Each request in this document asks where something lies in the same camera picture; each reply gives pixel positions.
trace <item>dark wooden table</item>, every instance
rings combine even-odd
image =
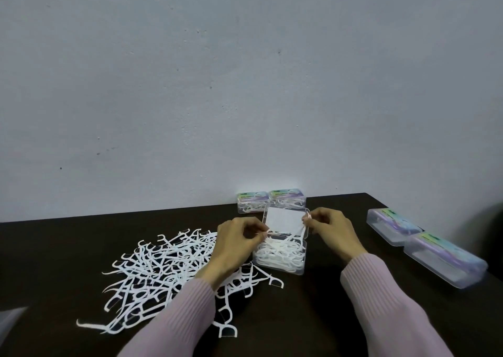
[[[384,207],[368,194],[315,197],[307,206],[339,209],[363,246],[381,257],[399,286],[427,312],[456,356],[503,355],[503,283],[487,274],[457,290],[392,247],[365,222]],[[102,290],[113,261],[157,234],[217,225],[236,216],[236,205],[11,222],[0,224],[0,310],[28,306],[0,348],[0,356],[115,356],[142,327],[118,335],[78,328],[76,319],[106,324]],[[343,291],[337,258],[316,235],[307,239],[302,277],[274,271],[285,288],[259,284],[251,298],[230,296],[237,338],[217,338],[210,327],[195,355],[366,355],[366,342]]]

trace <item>left hand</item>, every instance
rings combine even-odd
[[[245,238],[245,228],[254,231],[255,237]],[[210,261],[198,271],[195,278],[206,280],[213,290],[217,290],[266,239],[267,230],[269,228],[256,217],[235,218],[219,225]]]

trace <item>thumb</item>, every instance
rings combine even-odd
[[[302,220],[304,222],[304,225],[311,227],[311,229],[313,229],[315,233],[321,232],[323,228],[327,226],[326,223],[316,221],[314,218],[303,218]]]
[[[265,241],[267,238],[267,232],[266,231],[261,231],[257,234],[252,239],[249,239],[248,242],[250,244],[250,248],[252,250],[255,250],[263,241]]]

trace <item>clear plastic container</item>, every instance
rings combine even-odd
[[[269,227],[269,232],[272,234],[282,235],[302,235],[307,238],[307,228],[302,222],[302,217],[309,215],[308,208],[298,206],[267,204],[264,209],[264,222]]]
[[[408,237],[403,251],[456,288],[477,283],[487,270],[485,260],[428,232]]]
[[[269,197],[274,204],[305,207],[306,196],[299,189],[271,190]]]
[[[258,213],[264,211],[266,205],[271,202],[267,192],[247,192],[237,195],[238,213]]]
[[[408,236],[423,232],[388,208],[370,209],[367,223],[392,246],[403,246]]]
[[[272,239],[285,240],[286,238],[288,238],[288,235],[270,234],[269,237]],[[306,264],[306,249],[307,249],[307,242],[305,240],[302,240],[302,246],[303,246],[302,262],[298,266],[292,266],[292,267],[282,266],[285,262],[286,262],[286,264],[288,264],[288,259],[286,259],[286,260],[282,259],[285,257],[279,256],[279,255],[273,255],[271,257],[264,258],[263,256],[260,257],[256,251],[253,252],[253,263],[255,265],[267,267],[269,269],[273,269],[273,270],[277,270],[277,271],[285,271],[285,272],[289,272],[289,273],[295,274],[295,275],[303,275],[305,264]]]

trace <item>forearm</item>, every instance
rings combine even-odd
[[[396,284],[384,262],[362,254],[341,274],[371,356],[452,356],[425,311]]]
[[[126,344],[118,357],[192,356],[214,316],[213,289],[204,279],[193,279]]]

